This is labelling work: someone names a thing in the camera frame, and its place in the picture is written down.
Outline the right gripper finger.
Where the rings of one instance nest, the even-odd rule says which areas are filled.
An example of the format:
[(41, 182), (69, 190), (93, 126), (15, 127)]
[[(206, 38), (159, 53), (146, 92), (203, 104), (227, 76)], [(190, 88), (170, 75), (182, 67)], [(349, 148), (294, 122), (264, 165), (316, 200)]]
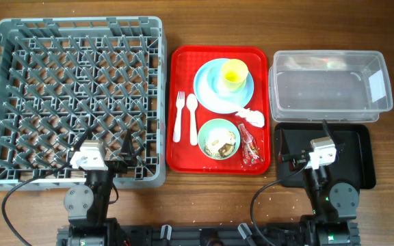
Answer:
[(279, 161), (283, 160), (283, 154), (284, 154), (283, 152), (284, 152), (284, 149), (285, 149), (285, 147), (284, 147), (284, 138), (285, 138), (284, 130), (280, 129), (280, 136), (279, 136), (280, 143), (279, 143), (279, 151), (278, 151), (278, 160)]
[(330, 130), (327, 121), (326, 120), (322, 120), (321, 123), (322, 123), (323, 131), (325, 132), (326, 136), (329, 137), (331, 140), (334, 140), (332, 131)]

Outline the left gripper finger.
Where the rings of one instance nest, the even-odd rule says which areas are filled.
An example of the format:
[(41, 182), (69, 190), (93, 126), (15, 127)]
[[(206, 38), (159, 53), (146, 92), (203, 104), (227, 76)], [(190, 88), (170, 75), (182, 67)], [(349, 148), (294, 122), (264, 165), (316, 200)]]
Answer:
[(85, 133), (78, 138), (77, 142), (72, 146), (72, 151), (79, 151), (83, 142), (87, 139), (91, 138), (91, 130), (88, 128)]
[(133, 147), (132, 134), (130, 129), (126, 131), (120, 154), (122, 161), (125, 163), (126, 166), (137, 165), (136, 153), (135, 148)]

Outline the white plastic fork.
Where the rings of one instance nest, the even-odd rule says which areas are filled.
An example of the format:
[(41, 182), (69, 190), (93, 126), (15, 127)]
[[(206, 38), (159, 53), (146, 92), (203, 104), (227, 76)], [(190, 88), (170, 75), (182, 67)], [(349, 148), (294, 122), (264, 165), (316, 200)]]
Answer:
[(175, 143), (181, 140), (181, 116), (185, 106), (185, 92), (179, 91), (176, 97), (176, 120), (174, 123), (172, 140)]

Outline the white plastic spoon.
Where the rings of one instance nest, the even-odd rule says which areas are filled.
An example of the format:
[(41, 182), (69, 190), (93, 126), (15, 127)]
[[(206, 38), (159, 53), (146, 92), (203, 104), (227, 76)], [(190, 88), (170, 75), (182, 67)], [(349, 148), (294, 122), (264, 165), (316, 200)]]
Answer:
[(198, 133), (196, 127), (196, 109), (198, 107), (198, 100), (194, 94), (189, 94), (186, 100), (186, 106), (190, 113), (190, 123), (189, 123), (189, 141), (192, 146), (198, 144)]

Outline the yellow plastic cup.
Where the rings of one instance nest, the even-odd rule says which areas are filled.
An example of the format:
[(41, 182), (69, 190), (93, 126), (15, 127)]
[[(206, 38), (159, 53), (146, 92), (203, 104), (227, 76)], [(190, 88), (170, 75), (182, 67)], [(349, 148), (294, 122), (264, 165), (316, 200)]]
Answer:
[(229, 59), (221, 67), (222, 82), (231, 92), (245, 83), (248, 73), (247, 65), (240, 59)]

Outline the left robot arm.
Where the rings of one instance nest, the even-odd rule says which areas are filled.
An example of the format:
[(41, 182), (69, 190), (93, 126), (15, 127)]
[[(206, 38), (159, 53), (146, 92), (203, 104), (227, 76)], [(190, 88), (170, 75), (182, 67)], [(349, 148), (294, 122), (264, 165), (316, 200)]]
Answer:
[(105, 160), (105, 145), (100, 140), (91, 140), (92, 131), (87, 130), (70, 149), (70, 165), (86, 174), (84, 184), (71, 187), (65, 198), (68, 211), (68, 229), (57, 232), (59, 246), (64, 245), (130, 245), (130, 239), (120, 227), (116, 218), (109, 218), (107, 211), (111, 191), (117, 191), (114, 184), (116, 174), (127, 173), (135, 165), (136, 152), (131, 133), (126, 132), (120, 160)]

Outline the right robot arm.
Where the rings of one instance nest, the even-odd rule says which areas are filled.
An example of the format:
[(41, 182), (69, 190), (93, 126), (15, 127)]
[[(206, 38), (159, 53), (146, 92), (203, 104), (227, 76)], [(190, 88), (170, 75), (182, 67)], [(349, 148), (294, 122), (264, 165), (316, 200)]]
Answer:
[(359, 191), (350, 182), (335, 180), (329, 166), (339, 158), (339, 147), (327, 121), (322, 122), (326, 134), (313, 139), (310, 147), (297, 153), (288, 149), (288, 139), (280, 132), (278, 160), (290, 163), (295, 174), (304, 177), (304, 189), (311, 202), (312, 215), (301, 216), (300, 222), (284, 229), (282, 245), (360, 245), (356, 209)]

